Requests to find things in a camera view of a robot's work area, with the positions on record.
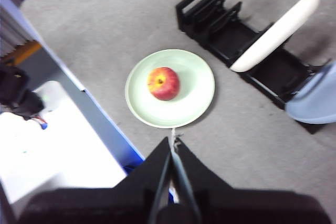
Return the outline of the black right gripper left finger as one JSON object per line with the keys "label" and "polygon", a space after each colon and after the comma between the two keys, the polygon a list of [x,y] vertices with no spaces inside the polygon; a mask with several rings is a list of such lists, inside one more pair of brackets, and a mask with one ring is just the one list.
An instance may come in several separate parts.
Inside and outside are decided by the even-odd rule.
{"label": "black right gripper left finger", "polygon": [[19,223],[146,223],[169,152],[165,137],[113,188],[59,188],[35,195]]}

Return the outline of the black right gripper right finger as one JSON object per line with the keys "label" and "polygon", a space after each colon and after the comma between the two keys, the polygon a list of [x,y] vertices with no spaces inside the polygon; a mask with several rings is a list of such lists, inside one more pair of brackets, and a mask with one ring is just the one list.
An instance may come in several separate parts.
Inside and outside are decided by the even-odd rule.
{"label": "black right gripper right finger", "polygon": [[178,140],[203,223],[331,223],[314,197],[286,190],[241,189],[229,185]]}

